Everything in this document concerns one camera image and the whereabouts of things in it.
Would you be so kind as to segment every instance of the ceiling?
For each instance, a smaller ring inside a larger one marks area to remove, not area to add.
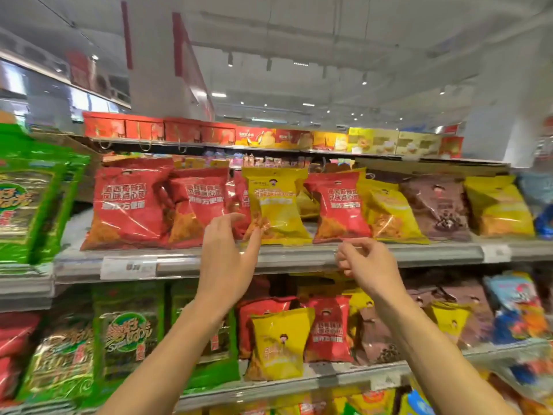
[[[125,85],[120,1],[0,0],[0,27],[62,59],[73,49],[98,55],[100,67]],[[464,120],[483,41],[497,40],[552,5],[552,0],[180,1],[207,88],[227,95],[213,98],[219,116],[388,128]]]

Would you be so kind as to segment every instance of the forearm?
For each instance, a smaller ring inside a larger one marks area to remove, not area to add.
[[[374,299],[379,316],[437,414],[515,414],[407,293]]]
[[[156,349],[98,412],[99,415],[170,414],[196,361],[225,314],[192,301]]]

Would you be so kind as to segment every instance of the red stripe on pillar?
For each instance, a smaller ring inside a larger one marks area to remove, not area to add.
[[[127,68],[133,69],[133,48],[130,44],[129,12],[127,2],[121,1],[121,13],[123,13],[123,32],[125,35],[125,52],[127,53]]]
[[[183,76],[183,19],[180,13],[173,12],[173,56],[175,76]]]

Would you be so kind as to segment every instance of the price tag holder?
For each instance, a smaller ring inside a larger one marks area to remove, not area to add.
[[[484,263],[510,262],[513,251],[508,244],[482,244]]]
[[[128,280],[156,277],[156,259],[104,258],[100,267],[102,280]]]
[[[374,391],[391,389],[402,385],[402,375],[399,373],[389,373],[371,376],[370,389]]]

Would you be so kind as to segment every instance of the hand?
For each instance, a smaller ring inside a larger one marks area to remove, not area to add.
[[[200,280],[195,301],[226,314],[245,294],[257,265],[261,230],[255,229],[243,254],[234,243],[232,224],[243,219],[239,213],[216,217],[206,227]]]
[[[384,243],[369,238],[344,241],[338,248],[336,263],[373,299],[391,300],[407,294],[397,262]]]

